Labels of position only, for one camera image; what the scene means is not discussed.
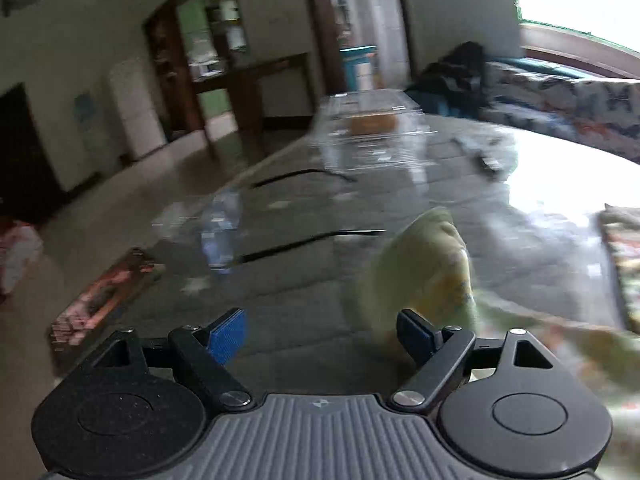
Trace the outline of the blue white small cabinet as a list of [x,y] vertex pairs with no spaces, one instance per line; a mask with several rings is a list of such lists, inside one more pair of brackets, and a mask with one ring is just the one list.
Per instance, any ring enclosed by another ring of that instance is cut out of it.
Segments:
[[348,92],[369,91],[376,88],[376,57],[374,44],[341,48],[346,89]]

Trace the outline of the blue sofa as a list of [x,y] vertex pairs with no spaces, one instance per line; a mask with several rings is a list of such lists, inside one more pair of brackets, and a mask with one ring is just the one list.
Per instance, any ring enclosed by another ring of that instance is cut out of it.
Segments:
[[486,61],[486,105],[475,120],[491,120],[503,107],[550,116],[573,116],[585,99],[586,84],[603,90],[611,84],[638,84],[636,77],[597,74],[534,58],[492,58]]

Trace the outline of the butterfly pillow left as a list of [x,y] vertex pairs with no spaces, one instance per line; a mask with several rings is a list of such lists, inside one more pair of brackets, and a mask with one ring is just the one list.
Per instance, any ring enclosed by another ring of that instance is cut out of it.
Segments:
[[487,106],[494,122],[639,160],[639,81],[540,74],[504,63],[486,65]]

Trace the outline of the dark wooden cabinet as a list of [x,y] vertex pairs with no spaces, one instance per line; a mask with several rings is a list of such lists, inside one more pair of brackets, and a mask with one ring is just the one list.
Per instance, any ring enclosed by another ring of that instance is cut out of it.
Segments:
[[306,52],[281,56],[274,60],[251,61],[234,53],[228,41],[230,21],[218,21],[218,6],[205,10],[205,41],[215,50],[213,63],[220,67],[211,73],[201,73],[198,64],[191,64],[186,54],[186,40],[178,20],[178,0],[168,0],[144,23],[146,44],[160,84],[168,121],[163,123],[168,140],[196,130],[205,131],[204,107],[200,96],[224,90],[228,93],[231,111],[240,135],[242,153],[249,162],[259,162],[267,156],[265,134],[284,128],[295,117],[281,120],[264,113],[259,81],[286,70],[297,70],[303,78],[308,104],[316,104]]

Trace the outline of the black clothes pile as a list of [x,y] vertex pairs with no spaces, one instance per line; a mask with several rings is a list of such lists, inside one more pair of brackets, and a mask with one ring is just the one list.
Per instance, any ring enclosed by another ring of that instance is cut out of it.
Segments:
[[467,41],[428,64],[405,94],[425,114],[477,119],[486,105],[485,50]]

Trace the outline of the patterned green child shirt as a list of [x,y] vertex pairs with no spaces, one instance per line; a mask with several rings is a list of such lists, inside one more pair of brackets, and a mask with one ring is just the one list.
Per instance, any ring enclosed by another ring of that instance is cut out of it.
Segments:
[[395,235],[348,286],[346,307],[357,325],[392,356],[396,315],[409,308],[436,325],[460,325],[481,337],[529,330],[605,405],[613,437],[598,474],[639,475],[639,338],[533,310],[472,287],[472,266],[450,212],[433,208]]

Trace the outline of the white refrigerator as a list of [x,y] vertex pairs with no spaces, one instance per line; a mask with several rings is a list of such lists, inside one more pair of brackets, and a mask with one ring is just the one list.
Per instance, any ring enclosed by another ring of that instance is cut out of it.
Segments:
[[145,158],[166,144],[166,136],[152,99],[141,58],[127,58],[108,73],[120,121],[134,160]]

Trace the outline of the colourful box on floor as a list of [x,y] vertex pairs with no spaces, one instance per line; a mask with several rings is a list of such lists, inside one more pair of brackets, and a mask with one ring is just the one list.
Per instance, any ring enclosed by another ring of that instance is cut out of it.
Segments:
[[72,366],[127,304],[164,271],[163,263],[137,247],[107,268],[49,326],[47,337],[54,366]]

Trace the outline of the clear plastic storage box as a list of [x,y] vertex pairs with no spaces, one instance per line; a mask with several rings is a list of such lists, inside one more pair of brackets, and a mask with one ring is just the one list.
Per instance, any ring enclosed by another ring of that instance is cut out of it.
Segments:
[[327,170],[361,172],[426,163],[433,130],[419,105],[394,89],[334,94],[311,128]]

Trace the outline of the clear plastic bottle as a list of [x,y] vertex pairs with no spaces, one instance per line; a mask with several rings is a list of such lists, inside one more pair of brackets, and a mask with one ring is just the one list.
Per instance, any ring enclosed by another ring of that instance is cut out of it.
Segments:
[[161,240],[198,248],[210,270],[228,274],[234,265],[233,245],[241,214],[240,194],[222,190],[169,204],[151,226]]

